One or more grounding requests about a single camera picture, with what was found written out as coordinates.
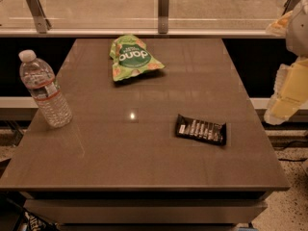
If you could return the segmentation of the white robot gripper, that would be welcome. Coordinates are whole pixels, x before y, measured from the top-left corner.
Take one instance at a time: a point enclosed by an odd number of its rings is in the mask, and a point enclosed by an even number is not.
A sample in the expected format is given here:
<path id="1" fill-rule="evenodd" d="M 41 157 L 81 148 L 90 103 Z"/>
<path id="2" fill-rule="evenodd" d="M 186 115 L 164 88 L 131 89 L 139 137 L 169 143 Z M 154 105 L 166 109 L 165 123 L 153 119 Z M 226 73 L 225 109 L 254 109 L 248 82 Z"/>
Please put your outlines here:
<path id="1" fill-rule="evenodd" d="M 308 57 L 308 0 L 300 0 L 293 11 L 273 21 L 266 32 L 286 36 L 286 47 L 290 52 L 298 57 Z M 308 59 L 298 58 L 291 65 L 280 65 L 273 90 L 264 120 L 271 125 L 280 125 L 308 100 Z"/>

